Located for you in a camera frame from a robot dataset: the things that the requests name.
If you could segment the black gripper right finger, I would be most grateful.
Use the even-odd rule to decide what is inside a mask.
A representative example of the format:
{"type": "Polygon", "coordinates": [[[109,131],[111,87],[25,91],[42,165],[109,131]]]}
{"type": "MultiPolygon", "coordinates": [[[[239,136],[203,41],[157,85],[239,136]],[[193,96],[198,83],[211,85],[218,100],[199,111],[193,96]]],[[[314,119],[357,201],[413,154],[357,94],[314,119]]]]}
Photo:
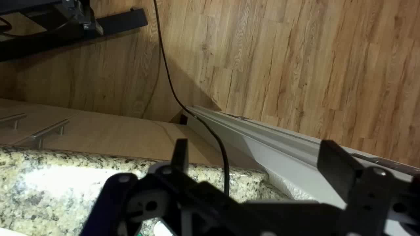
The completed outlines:
{"type": "Polygon", "coordinates": [[[316,167],[344,201],[363,171],[363,166],[333,140],[320,141],[316,167]]]}

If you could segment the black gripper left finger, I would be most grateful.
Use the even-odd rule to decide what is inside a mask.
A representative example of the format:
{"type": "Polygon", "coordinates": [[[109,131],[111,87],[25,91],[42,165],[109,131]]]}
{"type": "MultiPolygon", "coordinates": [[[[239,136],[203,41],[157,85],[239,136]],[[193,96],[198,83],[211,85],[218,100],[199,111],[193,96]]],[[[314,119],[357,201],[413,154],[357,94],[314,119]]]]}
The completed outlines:
{"type": "Polygon", "coordinates": [[[171,165],[180,170],[189,166],[189,145],[186,138],[177,138],[172,153],[171,165]]]}

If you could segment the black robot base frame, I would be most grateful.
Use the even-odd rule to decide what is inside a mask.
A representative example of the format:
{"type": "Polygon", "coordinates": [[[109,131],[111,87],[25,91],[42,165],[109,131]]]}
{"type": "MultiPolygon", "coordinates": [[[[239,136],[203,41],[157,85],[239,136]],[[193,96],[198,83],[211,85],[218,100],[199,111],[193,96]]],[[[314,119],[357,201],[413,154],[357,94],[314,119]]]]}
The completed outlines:
{"type": "Polygon", "coordinates": [[[0,41],[0,61],[105,37],[147,24],[143,9],[130,9],[97,18],[90,0],[0,0],[0,14],[9,13],[21,13],[43,27],[43,31],[10,33],[13,26],[1,18],[4,22],[1,35],[5,40],[0,41]]]}

